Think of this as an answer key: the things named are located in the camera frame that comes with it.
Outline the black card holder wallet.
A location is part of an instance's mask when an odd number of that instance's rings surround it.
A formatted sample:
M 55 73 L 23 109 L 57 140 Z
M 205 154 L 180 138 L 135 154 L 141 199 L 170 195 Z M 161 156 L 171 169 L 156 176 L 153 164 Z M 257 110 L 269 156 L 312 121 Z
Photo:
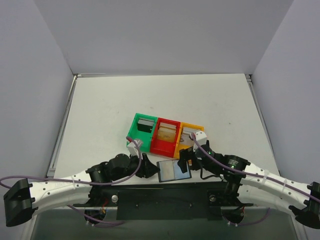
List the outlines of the black card holder wallet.
M 156 163 L 157 167 L 159 168 L 158 180 L 160 183 L 180 181 L 192 178 L 189 167 L 185 165 L 187 167 L 187 170 L 186 172 L 182 172 L 181 168 L 178 165 L 178 161 L 178 159 L 173 159 L 158 161 Z

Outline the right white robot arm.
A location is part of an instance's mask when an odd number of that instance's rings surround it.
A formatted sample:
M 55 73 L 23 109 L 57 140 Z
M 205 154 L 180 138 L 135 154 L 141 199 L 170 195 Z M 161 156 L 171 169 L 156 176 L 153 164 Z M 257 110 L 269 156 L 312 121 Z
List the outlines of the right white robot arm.
M 306 227 L 320 227 L 318 182 L 307 184 L 283 178 L 239 156 L 216 153 L 208 143 L 200 148 L 178 148 L 174 156 L 184 173 L 190 167 L 222 179 L 224 189 L 208 193 L 222 206 L 264 206 L 285 212 Z

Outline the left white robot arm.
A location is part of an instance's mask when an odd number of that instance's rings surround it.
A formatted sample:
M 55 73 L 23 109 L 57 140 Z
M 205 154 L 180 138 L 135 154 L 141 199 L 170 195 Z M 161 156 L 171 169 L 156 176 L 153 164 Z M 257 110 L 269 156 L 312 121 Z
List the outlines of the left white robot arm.
M 3 197 L 6 226 L 21 225 L 41 212 L 67 205 L 97 207 L 110 202 L 109 197 L 103 195 L 106 187 L 123 182 L 126 177 L 147 179 L 159 172 L 145 153 L 142 157 L 120 153 L 61 182 L 56 179 L 29 182 L 23 178 Z

